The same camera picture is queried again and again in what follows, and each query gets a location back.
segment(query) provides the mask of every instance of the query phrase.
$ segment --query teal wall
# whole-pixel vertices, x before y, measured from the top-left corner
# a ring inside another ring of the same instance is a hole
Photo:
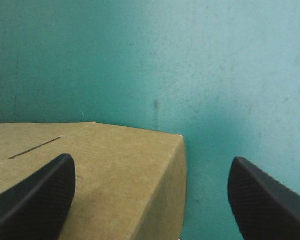
[[[0,123],[185,136],[184,240],[241,239],[242,155],[300,194],[300,0],[0,0]]]

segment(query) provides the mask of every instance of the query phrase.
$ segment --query textured rubber pad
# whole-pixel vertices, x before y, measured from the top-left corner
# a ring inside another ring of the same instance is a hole
[[[62,154],[0,194],[0,240],[57,239],[74,191],[74,162]]]
[[[244,158],[233,160],[228,197],[246,240],[300,240],[300,196]]]

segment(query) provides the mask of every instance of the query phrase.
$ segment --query wall stain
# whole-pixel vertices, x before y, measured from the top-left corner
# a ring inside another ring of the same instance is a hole
[[[13,120],[16,121],[16,101],[17,101],[17,89],[18,89],[18,79],[19,79],[19,54],[16,56],[15,63],[15,81],[14,81],[14,107],[13,107]]]
[[[159,128],[159,108],[160,103],[157,99],[153,101],[153,109],[154,109],[154,129],[157,130]]]

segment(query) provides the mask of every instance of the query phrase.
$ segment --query brown cardboard box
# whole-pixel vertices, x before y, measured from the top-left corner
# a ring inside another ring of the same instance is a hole
[[[179,237],[186,187],[182,136],[93,122],[0,124],[0,193],[61,153],[74,158],[77,184],[59,239]]]

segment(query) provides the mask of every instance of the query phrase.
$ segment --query cardboard box side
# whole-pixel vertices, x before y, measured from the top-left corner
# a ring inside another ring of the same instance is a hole
[[[186,192],[186,157],[180,140],[133,240],[176,240],[181,234]]]

